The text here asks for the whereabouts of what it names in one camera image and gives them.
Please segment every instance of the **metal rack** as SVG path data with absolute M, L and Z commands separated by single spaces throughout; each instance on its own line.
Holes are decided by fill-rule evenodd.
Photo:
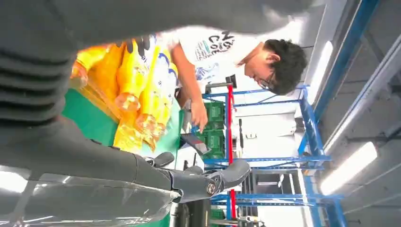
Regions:
M 312 215 L 312 220 L 315 227 L 322 226 L 318 212 L 318 207 L 327 209 L 327 214 L 331 219 L 345 220 L 341 211 L 340 199 L 341 196 L 330 195 L 325 196 L 315 193 L 311 177 L 307 175 L 308 170 L 321 170 L 323 169 L 322 163 L 330 161 L 329 156 L 324 155 L 322 140 L 317 128 L 312 107 L 309 105 L 307 98 L 307 86 L 297 88 L 299 96 L 297 99 L 286 101 L 269 101 L 275 96 L 265 98 L 256 103 L 250 104 L 234 104 L 234 95 L 244 95 L 252 93 L 267 92 L 268 90 L 252 90 L 252 91 L 239 91 L 233 92 L 232 86 L 228 86 L 228 93 L 219 94 L 204 94 L 203 98 L 211 101 L 216 101 L 215 97 L 225 98 L 225 111 L 226 111 L 226 158 L 223 159 L 205 159 L 204 163 L 207 169 L 222 169 L 233 162 L 232 150 L 232 108 L 252 106 L 252 105 L 271 105 L 283 103 L 298 103 L 301 109 L 302 117 L 305 123 L 305 136 L 302 140 L 298 152 L 298 157 L 262 157 L 262 158 L 244 158 L 248 162 L 265 162 L 263 166 L 252 167 L 252 169 L 263 170 L 301 170 L 304 173 L 305 181 L 305 194 L 235 194 L 231 190 L 227 195 L 218 195 L 212 198 L 213 205 L 226 205 L 227 206 L 227 219 L 235 219 L 235 206 L 254 207 L 254 206 L 302 206 L 309 207 Z M 303 156 L 303 152 L 309 146 L 311 156 Z M 283 163 L 269 165 L 271 161 L 282 161 Z

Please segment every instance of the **white t-shirt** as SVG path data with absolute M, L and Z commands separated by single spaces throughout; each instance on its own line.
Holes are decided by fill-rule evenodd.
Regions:
M 260 43 L 256 36 L 199 26 L 165 32 L 159 35 L 159 39 L 163 39 L 170 49 L 181 44 L 186 58 L 195 65 L 196 78 L 202 84 L 216 80 L 216 77 L 231 76 L 240 61 Z

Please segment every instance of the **black hair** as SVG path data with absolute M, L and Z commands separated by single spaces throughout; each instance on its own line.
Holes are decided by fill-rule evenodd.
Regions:
M 274 51 L 280 61 L 272 63 L 273 79 L 269 89 L 277 95 L 285 95 L 294 90 L 301 80 L 307 61 L 304 50 L 291 41 L 270 39 L 264 43 L 265 50 Z

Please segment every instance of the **hand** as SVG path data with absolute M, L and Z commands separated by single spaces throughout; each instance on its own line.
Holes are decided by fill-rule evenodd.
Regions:
M 205 125 L 208 123 L 208 114 L 206 113 L 206 107 L 202 100 L 191 102 L 191 114 L 192 124 L 198 125 L 202 133 Z
M 149 50 L 150 48 L 150 39 L 148 35 L 145 36 L 138 36 L 133 38 L 138 46 L 138 54 L 143 57 L 145 56 L 145 50 Z M 128 53 L 132 53 L 134 51 L 134 47 L 132 44 L 132 40 L 127 40 L 125 42 L 118 42 L 116 45 L 118 47 L 121 46 L 122 43 L 125 43 Z

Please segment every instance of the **man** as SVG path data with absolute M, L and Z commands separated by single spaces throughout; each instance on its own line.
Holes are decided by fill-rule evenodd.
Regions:
M 229 75 L 214 69 L 244 66 L 244 75 L 262 88 L 285 95 L 296 87 L 306 67 L 304 51 L 290 41 L 261 42 L 255 36 L 203 27 L 181 28 L 169 36 L 172 59 L 183 87 L 178 101 L 184 105 L 188 98 L 192 100 L 192 122 L 199 125 L 200 131 L 208 117 L 198 83 Z

